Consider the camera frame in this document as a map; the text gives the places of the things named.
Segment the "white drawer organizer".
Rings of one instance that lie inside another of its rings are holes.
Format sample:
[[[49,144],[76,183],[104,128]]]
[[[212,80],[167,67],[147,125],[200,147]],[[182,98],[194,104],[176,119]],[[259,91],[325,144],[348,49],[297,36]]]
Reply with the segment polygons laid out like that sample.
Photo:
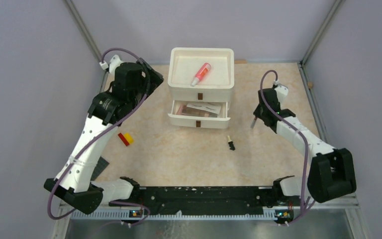
[[[204,63],[211,70],[194,87],[190,84]],[[228,128],[230,101],[234,88],[234,51],[230,48],[176,47],[171,51],[168,86],[173,98],[168,116],[175,126],[197,128]],[[189,102],[210,102],[221,104],[217,118],[203,118],[176,115],[182,105]]]

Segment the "pink spray bottle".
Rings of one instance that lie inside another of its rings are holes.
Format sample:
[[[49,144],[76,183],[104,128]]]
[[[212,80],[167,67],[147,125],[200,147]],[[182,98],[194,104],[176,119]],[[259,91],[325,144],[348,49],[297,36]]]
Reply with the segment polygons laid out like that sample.
[[[190,86],[194,87],[197,84],[199,84],[200,81],[202,81],[205,78],[205,76],[208,74],[210,70],[211,70],[211,65],[209,63],[204,63],[195,74]]]

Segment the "eyebrow stencil sheet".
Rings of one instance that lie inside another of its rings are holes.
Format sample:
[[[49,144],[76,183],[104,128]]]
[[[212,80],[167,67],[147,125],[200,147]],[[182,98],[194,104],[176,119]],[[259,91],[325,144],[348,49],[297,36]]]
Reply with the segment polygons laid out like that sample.
[[[218,115],[221,111],[222,105],[210,102],[189,102],[187,103],[187,107]]]

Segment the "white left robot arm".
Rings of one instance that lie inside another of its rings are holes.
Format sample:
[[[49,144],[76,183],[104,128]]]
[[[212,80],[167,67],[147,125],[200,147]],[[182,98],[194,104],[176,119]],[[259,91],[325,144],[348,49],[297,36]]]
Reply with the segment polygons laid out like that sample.
[[[133,206],[139,201],[138,183],[127,177],[96,183],[92,174],[103,150],[120,125],[163,82],[163,75],[146,61],[122,62],[115,67],[109,89],[97,94],[87,112],[80,138],[63,169],[44,183],[44,188],[84,214],[100,204],[122,200]]]

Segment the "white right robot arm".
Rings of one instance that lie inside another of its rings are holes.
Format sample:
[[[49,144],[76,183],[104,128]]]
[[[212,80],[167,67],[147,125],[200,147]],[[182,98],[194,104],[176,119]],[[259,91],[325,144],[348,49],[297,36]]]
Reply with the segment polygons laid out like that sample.
[[[304,157],[303,176],[275,180],[272,200],[285,205],[292,196],[303,196],[324,203],[354,193],[357,184],[351,152],[322,141],[291,110],[282,109],[281,101],[287,94],[284,86],[259,90],[259,104],[253,112]]]

